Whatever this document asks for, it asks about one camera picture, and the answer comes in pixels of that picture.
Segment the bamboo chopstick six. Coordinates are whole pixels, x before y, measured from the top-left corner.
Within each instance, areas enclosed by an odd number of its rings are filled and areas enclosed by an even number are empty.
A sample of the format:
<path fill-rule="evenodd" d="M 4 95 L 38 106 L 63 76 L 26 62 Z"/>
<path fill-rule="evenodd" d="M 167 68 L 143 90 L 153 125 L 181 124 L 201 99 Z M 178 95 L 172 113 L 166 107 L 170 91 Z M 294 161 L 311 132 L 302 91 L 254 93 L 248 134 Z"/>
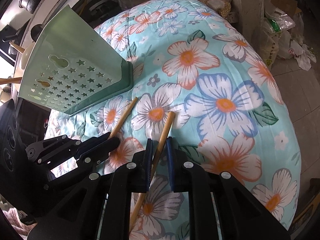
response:
<path fill-rule="evenodd" d="M 165 122 L 163 131 L 162 131 L 162 133 L 161 133 L 160 139 L 159 139 L 159 141 L 158 141 L 158 145 L 157 145 L 157 148 L 156 148 L 156 151 L 155 151 L 155 155 L 153 156 L 152 168 L 151 168 L 151 179 L 153 179 L 153 176 L 154 176 L 154 174 L 155 174 L 155 172 L 156 172 L 156 168 L 157 168 L 159 159 L 160 159 L 160 157 L 161 157 L 161 153 L 162 153 L 162 151 L 163 151 L 165 142 L 166 142 L 166 140 L 167 140 L 167 137 L 168 137 L 168 134 L 169 134 L 169 132 L 170 132 L 172 123 L 174 122 L 174 119 L 175 119 L 175 112 L 170 111 L 169 114 L 168 114 L 167 120 L 166 120 L 166 122 Z M 140 210 L 141 206 L 142 206 L 143 203 L 144 203 L 145 197 L 146 197 L 146 193 L 141 193 L 141 194 L 139 195 L 138 199 L 137 199 L 137 202 L 136 202 L 136 204 L 135 204 L 135 208 L 134 208 L 134 210 L 133 210 L 133 213 L 132 213 L 132 215 L 130 216 L 130 228 L 129 228 L 129 232 L 131 232 L 132 229 L 133 229 L 133 227 L 135 226 L 135 223 L 136 223 L 136 219 L 137 219 L 137 217 L 138 217 L 139 210 Z"/>

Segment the floral quilt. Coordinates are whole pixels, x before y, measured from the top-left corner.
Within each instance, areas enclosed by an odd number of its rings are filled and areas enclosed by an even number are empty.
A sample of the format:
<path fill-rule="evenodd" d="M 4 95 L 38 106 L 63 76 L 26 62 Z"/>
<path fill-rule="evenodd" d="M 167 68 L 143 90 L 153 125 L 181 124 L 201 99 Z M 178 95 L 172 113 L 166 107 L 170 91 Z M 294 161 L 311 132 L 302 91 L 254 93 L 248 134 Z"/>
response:
<path fill-rule="evenodd" d="M 132 62 L 133 87 L 73 117 L 52 111 L 46 138 L 98 137 L 138 98 L 100 174 L 131 161 L 148 139 L 157 141 L 172 111 L 178 148 L 208 172 L 229 172 L 289 228 L 300 149 L 277 83 L 245 38 L 197 0 L 151 0 L 95 31 Z"/>

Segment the bamboo chopstick three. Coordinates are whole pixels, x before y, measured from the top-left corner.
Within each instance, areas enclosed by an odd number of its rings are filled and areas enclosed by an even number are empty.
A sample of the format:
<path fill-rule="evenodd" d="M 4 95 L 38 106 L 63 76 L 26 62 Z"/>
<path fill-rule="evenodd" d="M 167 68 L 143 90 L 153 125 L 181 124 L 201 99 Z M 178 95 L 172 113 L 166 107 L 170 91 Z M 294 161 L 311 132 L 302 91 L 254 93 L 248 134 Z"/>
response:
<path fill-rule="evenodd" d="M 14 42 L 10 41 L 9 44 L 15 48 L 19 53 L 23 54 L 25 49 L 20 47 L 19 45 L 15 44 Z"/>

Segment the bag of grains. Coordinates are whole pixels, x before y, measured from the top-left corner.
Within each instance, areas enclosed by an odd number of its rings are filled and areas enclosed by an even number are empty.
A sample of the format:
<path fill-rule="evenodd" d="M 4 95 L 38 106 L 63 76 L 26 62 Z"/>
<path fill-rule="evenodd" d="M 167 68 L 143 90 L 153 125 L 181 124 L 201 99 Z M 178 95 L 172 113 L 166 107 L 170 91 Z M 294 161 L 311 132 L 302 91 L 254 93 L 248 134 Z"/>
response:
<path fill-rule="evenodd" d="M 231 12 L 232 0 L 200 0 L 200 2 L 217 12 L 223 18 L 227 18 Z"/>

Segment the white plastic bag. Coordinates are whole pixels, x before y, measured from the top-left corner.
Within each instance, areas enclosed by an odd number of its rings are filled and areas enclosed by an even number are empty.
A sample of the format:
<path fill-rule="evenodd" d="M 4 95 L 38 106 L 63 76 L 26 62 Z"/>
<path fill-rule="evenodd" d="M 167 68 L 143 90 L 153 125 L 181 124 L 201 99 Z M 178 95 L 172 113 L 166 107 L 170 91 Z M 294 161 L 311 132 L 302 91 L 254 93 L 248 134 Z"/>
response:
<path fill-rule="evenodd" d="M 287 30 L 282 32 L 278 46 L 277 58 L 281 60 L 294 58 L 302 70 L 309 71 L 311 63 L 317 62 L 316 55 L 312 49 L 305 43 L 301 46 L 291 37 L 291 34 Z"/>

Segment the bamboo chopstick two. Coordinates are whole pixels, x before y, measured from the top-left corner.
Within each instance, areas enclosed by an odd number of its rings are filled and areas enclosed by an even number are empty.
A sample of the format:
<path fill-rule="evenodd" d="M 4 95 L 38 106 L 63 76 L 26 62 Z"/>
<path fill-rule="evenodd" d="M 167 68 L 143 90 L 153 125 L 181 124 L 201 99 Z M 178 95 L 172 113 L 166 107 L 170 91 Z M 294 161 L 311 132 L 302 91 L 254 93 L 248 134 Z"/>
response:
<path fill-rule="evenodd" d="M 125 120 L 130 115 L 130 113 L 132 112 L 132 110 L 133 110 L 133 108 L 134 108 L 134 106 L 136 105 L 137 102 L 138 102 L 138 97 L 135 97 L 131 101 L 131 103 L 129 104 L 129 106 L 127 107 L 127 109 L 124 111 L 124 113 L 120 117 L 119 121 L 117 122 L 115 128 L 110 133 L 110 138 L 113 138 L 118 134 L 118 132 L 120 131 L 121 127 L 123 126 Z"/>

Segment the green utensil holder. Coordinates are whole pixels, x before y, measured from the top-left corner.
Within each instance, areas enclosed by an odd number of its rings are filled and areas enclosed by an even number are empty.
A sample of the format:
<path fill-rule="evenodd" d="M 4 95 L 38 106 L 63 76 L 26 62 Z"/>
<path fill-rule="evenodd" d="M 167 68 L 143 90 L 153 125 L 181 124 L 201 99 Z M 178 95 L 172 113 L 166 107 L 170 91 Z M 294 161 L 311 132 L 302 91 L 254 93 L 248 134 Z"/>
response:
<path fill-rule="evenodd" d="M 66 6 L 35 42 L 18 96 L 75 115 L 132 87 L 132 63 Z"/>

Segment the bamboo chopstick one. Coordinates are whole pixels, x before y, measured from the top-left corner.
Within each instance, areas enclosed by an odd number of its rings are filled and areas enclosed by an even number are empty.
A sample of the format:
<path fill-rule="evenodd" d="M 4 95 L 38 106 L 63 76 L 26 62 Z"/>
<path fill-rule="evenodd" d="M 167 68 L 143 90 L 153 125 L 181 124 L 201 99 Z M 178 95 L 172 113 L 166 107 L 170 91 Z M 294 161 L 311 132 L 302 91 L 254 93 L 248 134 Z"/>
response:
<path fill-rule="evenodd" d="M 5 85 L 9 83 L 21 83 L 21 81 L 22 81 L 22 77 L 13 77 L 13 78 L 7 78 L 7 79 L 0 78 L 0 85 Z"/>

